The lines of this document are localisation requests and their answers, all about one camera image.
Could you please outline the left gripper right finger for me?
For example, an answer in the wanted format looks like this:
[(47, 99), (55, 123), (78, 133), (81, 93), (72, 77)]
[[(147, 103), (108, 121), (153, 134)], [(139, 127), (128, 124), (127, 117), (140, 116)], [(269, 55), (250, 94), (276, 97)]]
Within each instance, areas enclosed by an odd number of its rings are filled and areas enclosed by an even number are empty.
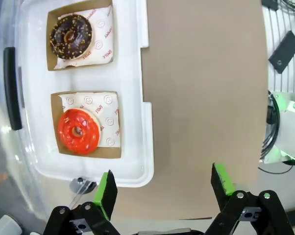
[(240, 222), (250, 222), (258, 235), (290, 235), (291, 224), (286, 212), (272, 190), (253, 195), (236, 190), (224, 165), (213, 163), (211, 185), (220, 213), (206, 235), (232, 235)]

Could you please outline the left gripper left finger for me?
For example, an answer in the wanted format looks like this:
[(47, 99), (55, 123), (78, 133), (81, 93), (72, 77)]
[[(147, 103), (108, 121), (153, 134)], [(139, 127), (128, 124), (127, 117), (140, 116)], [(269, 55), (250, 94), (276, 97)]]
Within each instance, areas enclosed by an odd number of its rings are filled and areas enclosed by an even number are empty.
[(92, 202), (70, 209), (55, 207), (49, 217), (45, 235), (118, 235), (111, 224), (111, 215), (117, 199), (118, 188), (112, 171), (105, 172)]

